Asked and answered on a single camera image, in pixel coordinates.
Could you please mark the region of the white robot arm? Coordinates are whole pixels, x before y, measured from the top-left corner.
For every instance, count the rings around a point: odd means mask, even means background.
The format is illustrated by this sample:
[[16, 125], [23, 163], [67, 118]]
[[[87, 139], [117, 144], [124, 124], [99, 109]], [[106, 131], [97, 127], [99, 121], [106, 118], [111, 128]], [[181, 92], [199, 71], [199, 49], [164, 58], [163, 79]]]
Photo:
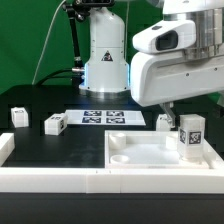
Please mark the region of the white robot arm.
[[224, 0], [146, 1], [163, 19], [134, 35], [130, 63], [123, 21], [109, 0], [90, 2], [91, 56], [80, 90], [102, 98], [130, 91], [143, 107], [160, 105], [174, 127], [174, 101], [224, 91]]

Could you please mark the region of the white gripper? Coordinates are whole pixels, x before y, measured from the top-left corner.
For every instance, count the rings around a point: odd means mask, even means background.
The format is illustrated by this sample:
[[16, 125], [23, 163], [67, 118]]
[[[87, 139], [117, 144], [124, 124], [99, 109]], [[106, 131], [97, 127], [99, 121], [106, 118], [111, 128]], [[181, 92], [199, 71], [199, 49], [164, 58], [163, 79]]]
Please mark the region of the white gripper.
[[172, 101], [224, 90], [224, 46], [211, 58], [188, 60], [184, 51], [195, 42], [191, 20], [162, 20], [133, 37], [131, 96], [143, 107], [160, 104], [171, 128]]

